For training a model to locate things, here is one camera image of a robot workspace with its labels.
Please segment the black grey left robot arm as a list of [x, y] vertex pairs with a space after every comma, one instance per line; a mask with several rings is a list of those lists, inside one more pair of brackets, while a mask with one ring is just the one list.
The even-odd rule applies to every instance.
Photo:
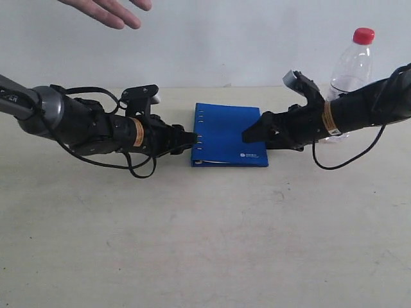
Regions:
[[2, 76], [1, 112], [14, 116], [24, 132], [60, 141], [81, 157], [179, 155], [193, 147], [197, 135], [151, 113], [160, 102], [158, 93], [154, 84], [125, 89], [120, 98], [99, 87], [29, 89]]

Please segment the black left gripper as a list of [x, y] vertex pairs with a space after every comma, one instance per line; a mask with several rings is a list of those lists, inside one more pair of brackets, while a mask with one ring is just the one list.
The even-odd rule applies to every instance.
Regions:
[[180, 155], [185, 145], [197, 143], [197, 134], [185, 132], [181, 124], [166, 124], [159, 115], [138, 115], [133, 119], [136, 126], [135, 149], [152, 157]]

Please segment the person's open hand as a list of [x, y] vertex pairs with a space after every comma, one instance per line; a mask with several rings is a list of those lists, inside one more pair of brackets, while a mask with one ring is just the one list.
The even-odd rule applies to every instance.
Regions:
[[138, 30], [141, 20], [115, 0], [61, 0], [66, 6], [85, 14], [108, 28], [123, 30], [125, 27]]

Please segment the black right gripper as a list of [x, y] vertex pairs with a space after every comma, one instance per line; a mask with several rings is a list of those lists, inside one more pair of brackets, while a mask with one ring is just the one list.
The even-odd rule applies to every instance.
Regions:
[[306, 145], [326, 136], [324, 106], [294, 104], [286, 112], [264, 112], [241, 133], [244, 143], [265, 142], [268, 150], [303, 151]]

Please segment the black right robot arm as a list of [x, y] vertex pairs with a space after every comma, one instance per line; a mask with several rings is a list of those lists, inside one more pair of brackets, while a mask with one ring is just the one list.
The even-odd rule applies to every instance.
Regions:
[[264, 142], [268, 150], [302, 151], [332, 135], [410, 119], [409, 65], [332, 101], [325, 100], [313, 80], [300, 71], [289, 71], [283, 83], [307, 103], [294, 104], [286, 112], [264, 112], [242, 132], [243, 142]]

